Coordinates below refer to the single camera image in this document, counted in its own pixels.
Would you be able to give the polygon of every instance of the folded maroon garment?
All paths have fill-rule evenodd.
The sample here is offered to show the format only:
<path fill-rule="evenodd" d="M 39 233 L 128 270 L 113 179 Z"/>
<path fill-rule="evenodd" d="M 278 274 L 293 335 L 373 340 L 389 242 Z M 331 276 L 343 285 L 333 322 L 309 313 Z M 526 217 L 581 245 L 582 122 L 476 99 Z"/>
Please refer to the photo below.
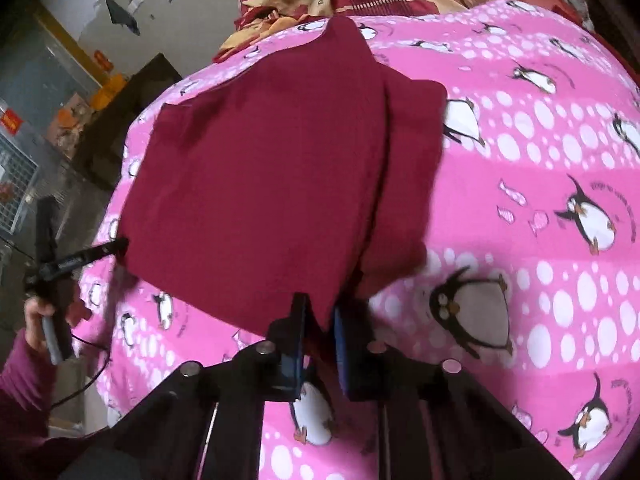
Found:
<path fill-rule="evenodd" d="M 347 283 L 368 296 L 424 260 L 445 104 L 440 84 L 378 64 L 332 18 L 162 108 L 120 219 L 123 263 L 258 334 L 307 292 L 326 327 Z"/>

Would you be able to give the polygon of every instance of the purple sleeve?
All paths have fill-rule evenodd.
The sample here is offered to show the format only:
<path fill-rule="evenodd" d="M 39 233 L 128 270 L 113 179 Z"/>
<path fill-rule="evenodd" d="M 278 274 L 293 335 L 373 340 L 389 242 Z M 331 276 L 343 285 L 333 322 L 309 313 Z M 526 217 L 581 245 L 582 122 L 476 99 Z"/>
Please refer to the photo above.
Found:
<path fill-rule="evenodd" d="M 14 348 L 0 373 L 0 413 L 24 432 L 45 436 L 56 367 L 17 333 Z"/>

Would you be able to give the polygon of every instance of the penguin print bed sheet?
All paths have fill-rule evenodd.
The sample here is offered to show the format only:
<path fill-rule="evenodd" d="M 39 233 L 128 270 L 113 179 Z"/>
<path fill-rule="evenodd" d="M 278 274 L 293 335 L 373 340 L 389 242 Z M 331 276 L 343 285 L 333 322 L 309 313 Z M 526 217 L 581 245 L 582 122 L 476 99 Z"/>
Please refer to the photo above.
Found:
<path fill-rule="evenodd" d="M 427 261 L 370 299 L 377 337 L 418 360 L 456 359 L 575 479 L 596 480 L 640 413 L 638 88 L 586 31 L 514 0 L 354 22 L 376 60 L 448 91 Z M 163 104 L 325 27 L 274 34 L 147 108 L 130 128 L 96 242 L 114 235 Z M 90 338 L 116 320 L 112 363 L 97 384 L 119 413 L 181 362 L 225 362 L 259 340 L 148 283 L 132 285 L 113 265 L 85 270 L 95 315 L 77 332 Z M 105 303 L 113 289 L 115 316 Z M 307 363 L 302 398 L 266 406 L 260 479 L 370 480 L 373 421 L 321 364 Z"/>

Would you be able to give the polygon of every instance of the bed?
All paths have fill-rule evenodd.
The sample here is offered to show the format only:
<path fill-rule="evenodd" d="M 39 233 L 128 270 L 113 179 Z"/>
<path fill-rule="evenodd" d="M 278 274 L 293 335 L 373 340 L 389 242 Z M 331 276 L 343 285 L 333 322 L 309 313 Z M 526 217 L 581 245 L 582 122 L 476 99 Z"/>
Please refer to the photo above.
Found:
<path fill-rule="evenodd" d="M 587 32 L 516 0 L 352 19 L 379 62 L 448 92 L 428 262 L 370 299 L 377 337 L 416 359 L 458 360 L 575 479 L 595 480 L 640 414 L 638 88 Z M 189 76 L 137 118 L 96 243 L 116 234 L 162 104 L 313 41 L 326 20 L 315 23 Z M 112 258 L 87 268 L 81 288 L 94 316 L 76 333 L 112 334 L 97 386 L 118 415 L 182 362 L 224 362 L 260 339 L 137 282 Z M 373 478 L 371 407 L 345 403 L 332 378 L 324 386 L 332 424 L 305 438 L 289 406 L 266 406 L 261 479 Z"/>

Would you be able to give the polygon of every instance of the maroon cloth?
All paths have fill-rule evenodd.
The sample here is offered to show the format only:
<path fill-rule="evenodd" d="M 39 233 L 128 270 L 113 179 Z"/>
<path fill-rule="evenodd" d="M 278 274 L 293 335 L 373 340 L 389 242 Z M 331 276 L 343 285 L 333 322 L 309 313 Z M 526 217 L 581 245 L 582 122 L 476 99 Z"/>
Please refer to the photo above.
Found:
<path fill-rule="evenodd" d="M 348 283 L 367 297 L 423 263 L 445 104 L 440 84 L 378 64 L 334 17 L 162 108 L 120 218 L 123 263 L 258 334 L 308 292 L 326 327 Z"/>
<path fill-rule="evenodd" d="M 91 437 L 48 438 L 56 369 L 18 332 L 0 374 L 0 476 L 53 480 L 91 444 Z"/>

